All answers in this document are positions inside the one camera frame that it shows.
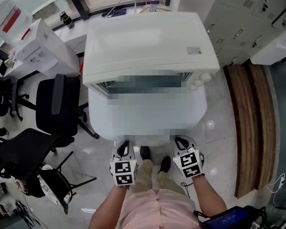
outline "red label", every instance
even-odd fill
[[[9,18],[9,20],[5,23],[2,29],[5,33],[7,33],[9,29],[13,26],[13,24],[15,23],[15,21],[17,20],[20,14],[21,14],[21,10],[19,8],[13,11],[13,14]]]

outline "khaki pants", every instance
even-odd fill
[[[132,186],[132,193],[140,193],[152,189],[152,172],[152,161],[150,159],[144,160],[143,164],[139,167],[135,184]],[[157,175],[157,182],[159,189],[171,190],[186,196],[182,187],[178,186],[172,179],[167,178],[167,174],[163,171],[159,172]]]

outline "blurred label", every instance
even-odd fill
[[[200,47],[186,47],[188,55],[199,55],[202,54]]]

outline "pink shirt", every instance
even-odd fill
[[[193,214],[194,202],[179,193],[152,189],[136,193],[124,201],[121,229],[200,229],[199,220]]]

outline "sticker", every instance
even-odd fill
[[[195,166],[189,167],[187,169],[184,169],[183,173],[184,173],[186,178],[193,177],[193,176],[200,174],[200,169],[199,169],[198,165],[195,165]]]
[[[181,166],[190,166],[192,164],[197,163],[197,159],[195,157],[195,153],[189,153],[187,155],[181,156]]]
[[[133,183],[132,175],[116,176],[116,183],[118,185],[127,185]]]
[[[131,172],[129,161],[115,163],[115,173],[126,173],[126,172]]]
[[[186,47],[188,55],[200,55],[202,54],[200,47]]]

